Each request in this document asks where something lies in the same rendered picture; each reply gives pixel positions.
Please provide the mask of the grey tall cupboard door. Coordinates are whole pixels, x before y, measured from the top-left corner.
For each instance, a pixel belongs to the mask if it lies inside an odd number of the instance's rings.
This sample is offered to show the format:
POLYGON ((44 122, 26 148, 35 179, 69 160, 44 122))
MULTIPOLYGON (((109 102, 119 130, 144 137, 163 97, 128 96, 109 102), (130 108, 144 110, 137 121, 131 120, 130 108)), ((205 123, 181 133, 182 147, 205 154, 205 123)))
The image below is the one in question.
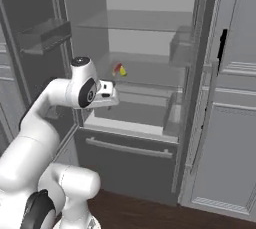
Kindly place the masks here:
POLYGON ((206 58, 216 71, 223 29, 220 71, 203 78, 208 102, 200 138, 191 144, 184 202, 256 222, 256 0, 217 0, 206 58))

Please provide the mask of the dark grey freezer drawer front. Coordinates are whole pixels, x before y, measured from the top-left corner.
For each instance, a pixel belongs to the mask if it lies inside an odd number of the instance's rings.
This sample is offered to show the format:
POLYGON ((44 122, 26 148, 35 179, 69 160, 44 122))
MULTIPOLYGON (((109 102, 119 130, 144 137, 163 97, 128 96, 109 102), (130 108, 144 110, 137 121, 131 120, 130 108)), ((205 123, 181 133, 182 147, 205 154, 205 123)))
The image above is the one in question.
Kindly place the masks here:
POLYGON ((79 165, 99 173, 101 188, 116 194, 175 206, 171 191, 177 147, 156 140, 79 129, 75 133, 79 165), (89 145, 86 138, 173 153, 172 159, 120 152, 89 145))

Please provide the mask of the glass fridge shelf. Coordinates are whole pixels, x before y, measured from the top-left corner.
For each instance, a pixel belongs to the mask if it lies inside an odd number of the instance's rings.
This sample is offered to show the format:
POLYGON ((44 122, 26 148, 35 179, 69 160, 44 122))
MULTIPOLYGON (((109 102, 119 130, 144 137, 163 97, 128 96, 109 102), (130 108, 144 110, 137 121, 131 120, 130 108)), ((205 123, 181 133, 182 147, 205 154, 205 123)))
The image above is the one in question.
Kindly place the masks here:
POLYGON ((191 12, 107 10, 78 24, 79 27, 118 30, 175 32, 180 26, 190 26, 191 12))
POLYGON ((184 87, 187 78, 186 67, 170 64, 163 55, 109 52, 96 62, 96 69, 100 79, 132 84, 184 87), (123 65, 126 76, 112 74, 118 63, 123 65))

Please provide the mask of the grey door bin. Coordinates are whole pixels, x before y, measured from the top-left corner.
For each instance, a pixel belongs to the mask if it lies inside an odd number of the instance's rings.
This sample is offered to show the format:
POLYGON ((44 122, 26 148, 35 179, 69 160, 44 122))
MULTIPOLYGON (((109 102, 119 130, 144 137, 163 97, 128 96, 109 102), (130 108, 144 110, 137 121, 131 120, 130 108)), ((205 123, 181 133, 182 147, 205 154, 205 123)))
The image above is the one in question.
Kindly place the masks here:
POLYGON ((169 64, 171 66, 192 66, 193 31, 190 26, 179 26, 170 42, 169 64))
POLYGON ((163 118, 163 134, 177 137, 180 131, 182 110, 182 94, 173 92, 168 99, 166 112, 163 118))
POLYGON ((60 18, 50 18, 18 33, 20 51, 30 55, 43 55, 60 46, 71 37, 71 24, 60 18))

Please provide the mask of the grey crisper drawer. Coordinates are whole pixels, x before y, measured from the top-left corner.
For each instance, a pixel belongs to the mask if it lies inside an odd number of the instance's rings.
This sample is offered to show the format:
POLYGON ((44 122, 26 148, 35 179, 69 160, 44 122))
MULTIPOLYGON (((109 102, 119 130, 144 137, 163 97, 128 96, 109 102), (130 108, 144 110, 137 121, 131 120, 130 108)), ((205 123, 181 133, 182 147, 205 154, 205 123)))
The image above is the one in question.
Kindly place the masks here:
POLYGON ((111 108, 102 107, 83 113, 86 129, 177 142, 177 137, 163 134, 163 118, 167 102, 173 92, 166 96, 149 96, 135 93, 120 93, 120 104, 111 108))

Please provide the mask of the grey cupboard run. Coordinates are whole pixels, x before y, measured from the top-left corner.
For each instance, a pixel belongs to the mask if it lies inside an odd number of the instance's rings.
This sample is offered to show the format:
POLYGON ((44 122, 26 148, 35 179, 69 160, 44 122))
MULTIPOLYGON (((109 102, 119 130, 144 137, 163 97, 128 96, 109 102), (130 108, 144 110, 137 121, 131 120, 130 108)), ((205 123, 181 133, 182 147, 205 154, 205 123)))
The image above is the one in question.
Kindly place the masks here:
POLYGON ((0 156, 19 133, 25 106, 0 24, 0 156))

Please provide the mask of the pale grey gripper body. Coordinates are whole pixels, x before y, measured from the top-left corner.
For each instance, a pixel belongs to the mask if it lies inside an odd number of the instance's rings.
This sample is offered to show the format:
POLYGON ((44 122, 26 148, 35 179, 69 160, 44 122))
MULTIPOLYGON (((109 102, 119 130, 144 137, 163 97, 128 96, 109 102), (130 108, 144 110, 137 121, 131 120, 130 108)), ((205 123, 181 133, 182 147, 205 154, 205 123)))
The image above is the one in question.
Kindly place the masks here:
POLYGON ((91 103, 92 108, 99 107, 110 107, 119 104, 118 92, 116 89, 113 89, 113 92, 109 97, 104 97, 102 95, 97 95, 94 101, 91 103))

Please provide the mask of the red steak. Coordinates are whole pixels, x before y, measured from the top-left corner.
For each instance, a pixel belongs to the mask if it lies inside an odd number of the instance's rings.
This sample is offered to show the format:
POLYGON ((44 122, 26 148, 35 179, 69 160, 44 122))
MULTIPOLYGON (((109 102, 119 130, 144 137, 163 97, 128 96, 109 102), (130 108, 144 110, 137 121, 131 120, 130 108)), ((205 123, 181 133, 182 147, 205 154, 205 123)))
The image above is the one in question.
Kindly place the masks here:
POLYGON ((117 63, 112 70, 112 75, 115 76, 118 71, 120 71, 120 67, 122 66, 122 63, 117 63))

